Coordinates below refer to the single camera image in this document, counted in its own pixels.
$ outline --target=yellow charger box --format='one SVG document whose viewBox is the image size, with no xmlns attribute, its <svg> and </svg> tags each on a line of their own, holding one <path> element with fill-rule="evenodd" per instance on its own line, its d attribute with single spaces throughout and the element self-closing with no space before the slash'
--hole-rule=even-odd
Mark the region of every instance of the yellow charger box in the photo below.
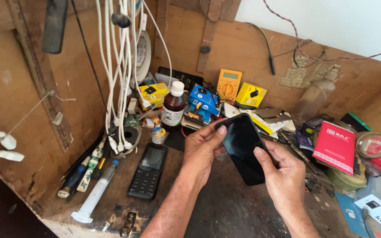
<svg viewBox="0 0 381 238">
<path fill-rule="evenodd" d="M 156 106 L 157 103 L 162 99 L 161 103 L 157 105 L 157 108 L 162 107 L 162 104 L 164 103 L 164 99 L 162 97 L 164 94 L 168 93 L 167 87 L 163 83 L 140 86 L 139 90 L 144 99 L 151 103 L 151 107 Z"/>
<path fill-rule="evenodd" d="M 253 84 L 243 83 L 239 93 L 237 94 L 236 102 L 242 105 L 248 105 L 257 108 L 264 98 L 266 92 L 267 89 L 263 89 Z"/>
</svg>

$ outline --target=smartphone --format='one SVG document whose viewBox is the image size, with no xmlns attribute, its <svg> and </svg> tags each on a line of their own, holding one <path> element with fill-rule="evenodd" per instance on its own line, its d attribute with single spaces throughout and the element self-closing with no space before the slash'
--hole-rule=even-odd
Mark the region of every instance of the smartphone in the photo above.
<svg viewBox="0 0 381 238">
<path fill-rule="evenodd" d="M 146 145 L 127 194 L 145 199 L 155 197 L 167 152 L 168 148 L 165 146 L 154 143 Z"/>
<path fill-rule="evenodd" d="M 269 152 L 249 114 L 242 113 L 231 117 L 216 124 L 215 129 L 217 130 L 221 125 L 227 128 L 223 145 L 245 184 L 254 186 L 265 183 L 264 171 L 254 155 L 254 149 L 259 147 L 268 154 Z"/>
</svg>

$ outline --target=bottle label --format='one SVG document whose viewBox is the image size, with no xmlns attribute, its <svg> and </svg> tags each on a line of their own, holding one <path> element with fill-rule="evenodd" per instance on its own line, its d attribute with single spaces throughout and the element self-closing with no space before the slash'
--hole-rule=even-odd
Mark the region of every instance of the bottle label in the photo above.
<svg viewBox="0 0 381 238">
<path fill-rule="evenodd" d="M 166 107 L 162 107 L 161 120 L 164 124 L 169 126 L 177 126 L 182 121 L 183 110 L 181 111 L 170 111 Z"/>
</svg>

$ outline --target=wooden workbench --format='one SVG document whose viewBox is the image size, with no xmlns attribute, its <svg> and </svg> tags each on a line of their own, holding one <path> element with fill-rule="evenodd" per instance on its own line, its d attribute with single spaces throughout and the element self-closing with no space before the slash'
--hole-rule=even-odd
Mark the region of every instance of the wooden workbench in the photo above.
<svg viewBox="0 0 381 238">
<path fill-rule="evenodd" d="M 80 209 L 96 181 L 91 182 L 87 192 L 77 193 L 68 204 L 65 199 L 53 194 L 53 201 L 42 216 L 45 225 L 61 238 L 89 235 L 120 237 L 127 212 L 135 211 L 138 218 L 132 236 L 139 236 L 168 194 L 183 161 L 183 152 L 169 148 L 155 199 L 150 201 L 128 196 L 127 189 L 133 173 L 145 145 L 150 141 L 150 132 L 144 128 L 137 154 L 119 160 L 113 179 L 91 215 L 91 224 L 79 223 L 70 214 Z M 312 193 L 306 193 L 306 208 L 322 237 L 352 237 L 336 198 L 333 201 L 337 209 L 322 210 Z M 110 226 L 102 232 L 107 222 Z M 290 235 L 274 208 L 266 186 L 246 186 L 228 157 L 222 162 L 214 160 L 208 183 L 198 196 L 185 237 L 277 238 Z"/>
</svg>

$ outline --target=phone screen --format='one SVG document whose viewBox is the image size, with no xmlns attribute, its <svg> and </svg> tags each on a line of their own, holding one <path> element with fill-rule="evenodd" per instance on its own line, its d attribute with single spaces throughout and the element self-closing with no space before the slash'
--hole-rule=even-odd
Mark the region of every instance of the phone screen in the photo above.
<svg viewBox="0 0 381 238">
<path fill-rule="evenodd" d="M 243 181 L 248 186 L 265 183 L 264 171 L 254 155 L 255 147 L 266 150 L 264 142 L 258 134 L 251 117 L 247 113 L 232 117 L 218 123 L 227 128 L 223 145 L 230 155 Z"/>
<path fill-rule="evenodd" d="M 148 147 L 144 159 L 140 161 L 139 167 L 145 170 L 149 168 L 160 169 L 163 156 L 164 150 Z"/>
</svg>

